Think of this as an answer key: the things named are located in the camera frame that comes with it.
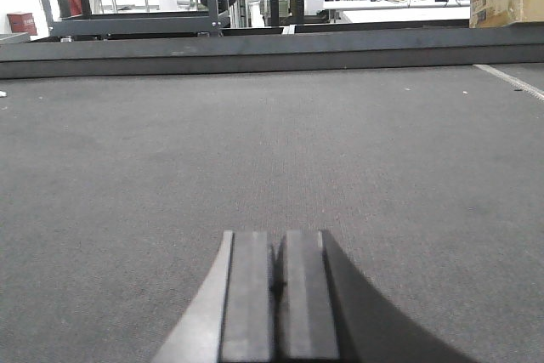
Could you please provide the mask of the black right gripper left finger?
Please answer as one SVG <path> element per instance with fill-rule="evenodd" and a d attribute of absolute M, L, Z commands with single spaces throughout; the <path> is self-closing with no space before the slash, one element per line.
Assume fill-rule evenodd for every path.
<path fill-rule="evenodd" d="M 264 232 L 223 234 L 217 256 L 154 362 L 271 362 L 273 251 Z"/>

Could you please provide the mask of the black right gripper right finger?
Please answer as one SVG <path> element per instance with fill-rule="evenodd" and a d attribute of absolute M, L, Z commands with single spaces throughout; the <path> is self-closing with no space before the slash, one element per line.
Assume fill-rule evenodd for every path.
<path fill-rule="evenodd" d="M 280 245 L 283 362 L 469 362 L 383 296 L 327 230 Z"/>

